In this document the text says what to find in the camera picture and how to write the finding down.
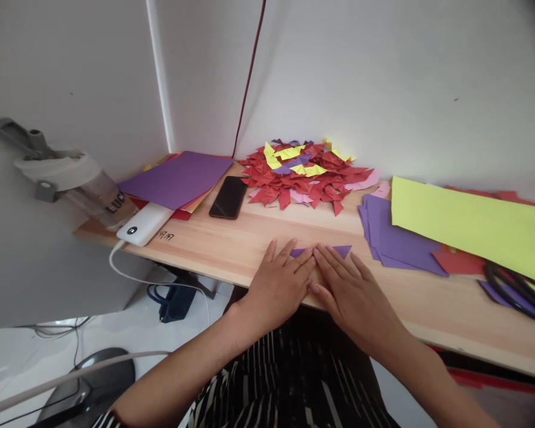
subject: wooden desk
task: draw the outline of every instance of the wooden desk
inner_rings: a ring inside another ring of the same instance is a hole
[[[242,170],[234,164],[228,175],[239,175]],[[448,279],[427,272],[385,268],[372,259],[357,210],[364,192],[351,193],[337,218],[327,203],[316,210],[291,204],[280,211],[276,203],[273,208],[248,204],[246,196],[240,216],[230,221],[208,215],[222,182],[190,221],[169,220],[162,228],[167,232],[163,237],[157,234],[145,247],[125,245],[124,251],[248,287],[274,237],[279,248],[293,237],[298,239],[298,248],[317,242],[352,245],[416,337],[535,376],[535,321],[491,302],[475,276],[452,275]],[[174,237],[167,239],[170,233]],[[94,220],[79,227],[75,235],[107,246],[118,241],[114,233]],[[304,304],[319,306],[311,295]]]

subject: striped clothing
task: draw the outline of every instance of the striped clothing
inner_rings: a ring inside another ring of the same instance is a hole
[[[187,428],[398,427],[374,373],[351,370],[329,352],[332,344],[305,340],[296,330],[286,323],[224,367],[192,404]],[[119,428],[112,417],[100,416],[104,422],[94,428]]]

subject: smartphone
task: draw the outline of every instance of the smartphone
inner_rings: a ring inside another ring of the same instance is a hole
[[[247,187],[248,185],[242,181],[242,177],[226,177],[212,208],[210,208],[210,217],[236,220]]]

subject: yellow paper sheet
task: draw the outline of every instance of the yellow paper sheet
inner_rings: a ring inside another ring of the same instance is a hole
[[[535,279],[535,207],[392,179],[392,224]]]
[[[327,149],[330,150],[335,156],[337,156],[337,158],[342,159],[345,162],[354,161],[356,159],[354,156],[341,156],[339,154],[339,151],[333,148],[333,143],[331,141],[328,141],[326,138],[324,138],[323,141],[325,142]]]
[[[266,147],[263,149],[263,155],[266,157],[266,162],[271,169],[278,169],[281,166],[281,162],[273,155],[275,150],[269,143],[266,143]]]
[[[320,174],[323,174],[324,172],[327,172],[325,168],[319,165],[313,165],[308,168],[306,168],[303,165],[297,165],[297,166],[292,166],[290,169],[292,171],[295,171],[298,174],[306,175],[307,177],[312,177],[314,175],[320,175]]]
[[[285,161],[299,156],[304,148],[305,146],[290,147],[289,149],[280,150],[274,156],[280,157],[282,161]]]

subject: white cable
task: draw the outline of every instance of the white cable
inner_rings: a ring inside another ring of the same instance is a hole
[[[143,284],[149,284],[149,285],[179,285],[181,287],[194,288],[194,289],[200,291],[202,293],[202,295],[204,296],[204,302],[206,303],[206,312],[208,314],[208,327],[210,327],[210,307],[208,306],[208,298],[206,297],[206,294],[204,293],[204,291],[202,291],[200,288],[194,287],[192,285],[187,285],[187,284],[179,284],[177,282],[149,282],[149,281],[144,281],[144,280],[139,279],[139,278],[133,278],[132,276],[129,276],[126,273],[123,273],[119,269],[117,269],[115,267],[115,265],[113,264],[113,255],[117,251],[119,251],[121,249],[121,247],[123,247],[124,244],[125,244],[125,241],[123,241],[123,240],[120,240],[119,242],[117,242],[115,247],[113,247],[113,249],[111,250],[111,254],[109,255],[109,264],[111,265],[113,270],[116,271],[116,273],[118,273],[119,275],[124,276],[125,278],[132,279],[132,280],[137,281],[137,282],[142,282]]]
[[[68,380],[73,380],[80,376],[85,376],[88,373],[95,372],[96,370],[110,366],[111,364],[116,364],[122,361],[132,360],[133,358],[151,357],[153,355],[168,355],[168,354],[170,353],[166,351],[151,351],[151,352],[145,352],[145,353],[121,355],[120,357],[114,357],[114,358],[110,358],[109,360],[100,361],[99,363],[86,367],[85,369],[76,370],[74,372],[66,374],[65,376],[58,377],[54,380],[50,380],[49,382],[43,383],[31,389],[28,389],[28,391],[20,392],[19,394],[11,396],[10,398],[3,399],[2,401],[0,401],[0,412],[19,404],[22,401],[33,398],[36,395],[43,394],[44,392],[49,391],[50,389],[56,388],[57,386],[61,385],[64,382],[67,382]]]

